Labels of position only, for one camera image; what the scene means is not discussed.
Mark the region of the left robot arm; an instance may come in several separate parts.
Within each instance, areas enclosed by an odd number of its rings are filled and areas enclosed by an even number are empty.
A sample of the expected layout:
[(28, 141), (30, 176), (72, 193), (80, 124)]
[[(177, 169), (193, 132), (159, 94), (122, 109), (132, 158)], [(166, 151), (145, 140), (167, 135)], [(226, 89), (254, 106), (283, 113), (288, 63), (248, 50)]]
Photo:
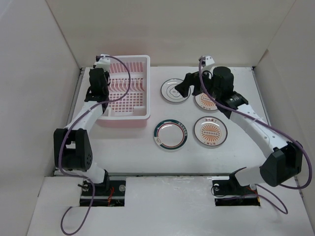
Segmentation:
[(65, 128), (54, 131), (55, 166), (65, 175), (90, 179), (99, 195), (109, 192), (110, 180), (108, 172), (93, 161), (89, 132), (107, 109), (108, 79), (109, 73), (104, 69), (90, 69), (90, 86), (81, 111)]

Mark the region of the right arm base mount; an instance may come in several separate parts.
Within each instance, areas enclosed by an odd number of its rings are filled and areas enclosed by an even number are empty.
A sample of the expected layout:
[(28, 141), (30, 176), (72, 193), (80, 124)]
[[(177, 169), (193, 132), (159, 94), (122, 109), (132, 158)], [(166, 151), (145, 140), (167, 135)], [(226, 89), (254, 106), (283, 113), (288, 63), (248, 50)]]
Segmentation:
[(213, 179), (211, 193), (217, 207), (260, 206), (255, 186), (251, 189), (249, 185), (240, 186), (229, 179)]

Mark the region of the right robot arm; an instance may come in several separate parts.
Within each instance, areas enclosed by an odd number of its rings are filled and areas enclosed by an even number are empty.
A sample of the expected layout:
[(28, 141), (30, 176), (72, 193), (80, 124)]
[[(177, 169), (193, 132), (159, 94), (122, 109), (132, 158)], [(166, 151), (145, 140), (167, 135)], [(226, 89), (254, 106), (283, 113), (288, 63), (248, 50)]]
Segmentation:
[(224, 66), (218, 66), (202, 73), (188, 73), (185, 79), (175, 86), (175, 90), (187, 97), (189, 88), (193, 95), (210, 95), (219, 111), (241, 127), (263, 152), (266, 160), (252, 168), (242, 168), (229, 175), (227, 187), (234, 194), (245, 186), (266, 183), (272, 187), (299, 174), (302, 169), (302, 151), (297, 142), (275, 133), (254, 112), (247, 99), (234, 91), (234, 75)]

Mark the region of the white plate with flower emblem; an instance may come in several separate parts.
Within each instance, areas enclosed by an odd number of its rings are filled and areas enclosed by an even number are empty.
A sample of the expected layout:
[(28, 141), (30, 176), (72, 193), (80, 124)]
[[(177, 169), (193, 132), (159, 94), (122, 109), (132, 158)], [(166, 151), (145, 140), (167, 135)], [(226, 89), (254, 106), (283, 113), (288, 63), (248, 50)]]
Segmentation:
[(187, 100), (191, 95), (191, 89), (187, 97), (183, 97), (176, 89), (175, 86), (180, 84), (183, 80), (173, 78), (165, 81), (161, 86), (161, 94), (165, 100), (171, 103), (182, 103)]

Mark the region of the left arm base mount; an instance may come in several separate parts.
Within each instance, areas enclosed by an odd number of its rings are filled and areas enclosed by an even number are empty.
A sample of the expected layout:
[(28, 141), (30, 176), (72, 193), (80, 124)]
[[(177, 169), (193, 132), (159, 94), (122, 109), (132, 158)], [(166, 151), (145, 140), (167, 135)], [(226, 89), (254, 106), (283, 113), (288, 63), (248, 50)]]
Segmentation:
[[(79, 206), (88, 207), (92, 199), (92, 186), (89, 182), (83, 181), (79, 184), (82, 188)], [(124, 207), (126, 193), (125, 179), (112, 179), (109, 181), (109, 188), (104, 189), (101, 184), (95, 184), (95, 195), (93, 207)]]

